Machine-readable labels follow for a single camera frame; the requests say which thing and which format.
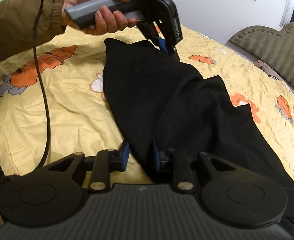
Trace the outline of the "brown jacket left forearm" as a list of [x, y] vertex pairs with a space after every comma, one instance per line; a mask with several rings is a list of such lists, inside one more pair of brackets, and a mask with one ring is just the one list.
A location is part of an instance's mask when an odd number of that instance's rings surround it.
[[[33, 26], [41, 0], [0, 2], [0, 62], [33, 47]], [[36, 44], [42, 45], [65, 32], [62, 25], [64, 0], [44, 0], [37, 27]]]

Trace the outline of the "person's left hand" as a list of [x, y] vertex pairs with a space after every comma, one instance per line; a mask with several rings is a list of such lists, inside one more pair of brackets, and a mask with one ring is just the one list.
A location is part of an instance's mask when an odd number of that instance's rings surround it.
[[[72, 7], [80, 3], [84, 3], [90, 0], [64, 0], [61, 13], [61, 25], [70, 26], [74, 29], [79, 29], [79, 27], [74, 23], [74, 21], [67, 14], [65, 9], [67, 7]], [[128, 2], [130, 0], [118, 0], [123, 2]], [[88, 27], [82, 29], [86, 34], [91, 35], [104, 35], [106, 33], [116, 33], [117, 31], [123, 31], [126, 28], [134, 27], [137, 24], [135, 18], [130, 18], [129, 20], [120, 11], [111, 12], [107, 6], [103, 5], [94, 16], [95, 25], [93, 27]]]

